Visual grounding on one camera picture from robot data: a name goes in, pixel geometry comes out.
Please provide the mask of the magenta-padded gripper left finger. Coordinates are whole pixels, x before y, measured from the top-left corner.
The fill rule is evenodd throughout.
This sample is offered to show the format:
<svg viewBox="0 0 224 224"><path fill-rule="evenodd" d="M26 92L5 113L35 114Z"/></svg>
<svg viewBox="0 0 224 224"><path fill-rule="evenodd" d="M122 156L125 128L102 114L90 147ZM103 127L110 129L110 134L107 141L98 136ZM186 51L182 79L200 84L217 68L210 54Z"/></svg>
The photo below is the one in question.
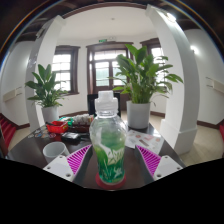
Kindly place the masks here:
<svg viewBox="0 0 224 224"><path fill-rule="evenodd" d="M92 145L87 145L68 156L59 155L44 170L67 181L81 184L92 155Z"/></svg>

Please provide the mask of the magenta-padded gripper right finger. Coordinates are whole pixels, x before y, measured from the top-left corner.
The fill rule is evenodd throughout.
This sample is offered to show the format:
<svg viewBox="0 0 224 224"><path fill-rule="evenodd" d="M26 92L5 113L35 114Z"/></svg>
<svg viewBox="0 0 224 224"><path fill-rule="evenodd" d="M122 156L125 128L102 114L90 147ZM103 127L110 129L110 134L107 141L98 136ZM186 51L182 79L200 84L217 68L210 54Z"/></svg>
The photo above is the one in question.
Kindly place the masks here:
<svg viewBox="0 0 224 224"><path fill-rule="evenodd" d="M182 169L170 156L159 156L142 146L136 145L134 150L145 184L160 180Z"/></svg>

